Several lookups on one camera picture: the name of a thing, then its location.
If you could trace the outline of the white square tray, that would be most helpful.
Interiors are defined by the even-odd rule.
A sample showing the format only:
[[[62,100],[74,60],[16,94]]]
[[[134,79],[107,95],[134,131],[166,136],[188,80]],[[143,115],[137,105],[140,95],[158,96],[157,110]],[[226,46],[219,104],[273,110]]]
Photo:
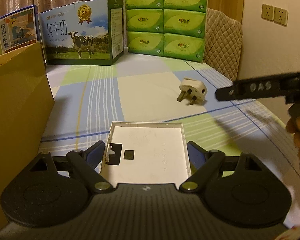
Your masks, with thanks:
[[[179,187],[191,176],[183,124],[112,122],[100,175],[113,186],[128,183]]]

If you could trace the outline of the white three-pin plug adapter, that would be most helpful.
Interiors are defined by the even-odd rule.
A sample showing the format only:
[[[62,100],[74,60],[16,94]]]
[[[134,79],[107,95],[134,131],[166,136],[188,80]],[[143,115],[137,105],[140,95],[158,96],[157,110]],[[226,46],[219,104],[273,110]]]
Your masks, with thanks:
[[[178,102],[184,99],[190,100],[190,105],[195,103],[203,103],[207,95],[207,87],[202,81],[195,80],[189,77],[183,78],[179,85],[180,94],[177,97]]]

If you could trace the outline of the quilted beige chair cushion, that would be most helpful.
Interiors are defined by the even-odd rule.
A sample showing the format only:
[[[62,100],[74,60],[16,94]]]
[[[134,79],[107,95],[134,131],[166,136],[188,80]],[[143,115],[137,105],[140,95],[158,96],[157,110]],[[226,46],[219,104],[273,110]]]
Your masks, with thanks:
[[[240,22],[221,11],[207,10],[204,62],[231,81],[238,76],[242,42]]]

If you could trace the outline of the checkered tablecloth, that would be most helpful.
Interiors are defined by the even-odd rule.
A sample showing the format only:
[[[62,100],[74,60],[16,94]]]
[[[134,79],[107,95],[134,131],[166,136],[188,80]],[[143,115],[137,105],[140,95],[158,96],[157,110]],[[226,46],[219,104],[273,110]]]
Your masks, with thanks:
[[[181,122],[185,137],[205,149],[256,154],[293,197],[287,223],[300,224],[300,178],[292,137],[258,101],[218,102],[230,80],[204,63],[126,54],[112,66],[54,66],[47,77],[55,98],[39,148],[64,155],[104,140],[114,121]],[[203,103],[177,101],[183,78],[207,87]]]

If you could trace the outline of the open cardboard box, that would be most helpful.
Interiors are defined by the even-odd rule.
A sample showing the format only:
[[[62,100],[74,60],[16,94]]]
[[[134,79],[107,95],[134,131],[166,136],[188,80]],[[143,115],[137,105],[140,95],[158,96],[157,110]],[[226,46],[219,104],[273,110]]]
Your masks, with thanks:
[[[0,197],[37,155],[53,105],[39,42],[0,55]]]

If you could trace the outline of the green tissue pack bundle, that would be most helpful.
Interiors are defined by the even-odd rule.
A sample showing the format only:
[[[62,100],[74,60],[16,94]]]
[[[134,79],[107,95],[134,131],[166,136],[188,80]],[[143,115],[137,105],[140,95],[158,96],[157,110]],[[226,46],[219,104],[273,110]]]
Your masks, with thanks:
[[[201,62],[208,0],[125,0],[130,53]]]

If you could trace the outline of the cow picture milk box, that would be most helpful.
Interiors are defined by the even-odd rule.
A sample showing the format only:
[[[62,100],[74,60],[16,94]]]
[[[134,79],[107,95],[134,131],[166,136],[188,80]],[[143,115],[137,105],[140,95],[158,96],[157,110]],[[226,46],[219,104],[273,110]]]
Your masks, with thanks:
[[[48,65],[110,66],[125,52],[123,0],[85,0],[38,16]]]

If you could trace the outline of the blue milk carton box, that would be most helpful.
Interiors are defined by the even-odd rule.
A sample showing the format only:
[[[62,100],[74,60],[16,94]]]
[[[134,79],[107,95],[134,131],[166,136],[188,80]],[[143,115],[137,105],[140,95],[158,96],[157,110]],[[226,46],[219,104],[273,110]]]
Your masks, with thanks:
[[[38,41],[40,34],[36,5],[0,17],[0,55]]]

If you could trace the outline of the double wall socket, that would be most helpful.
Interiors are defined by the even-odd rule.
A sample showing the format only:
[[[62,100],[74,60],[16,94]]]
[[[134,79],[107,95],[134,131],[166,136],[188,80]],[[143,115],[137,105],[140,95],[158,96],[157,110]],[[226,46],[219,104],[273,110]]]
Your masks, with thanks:
[[[288,10],[268,4],[262,4],[261,18],[264,20],[273,21],[283,26],[287,26]]]

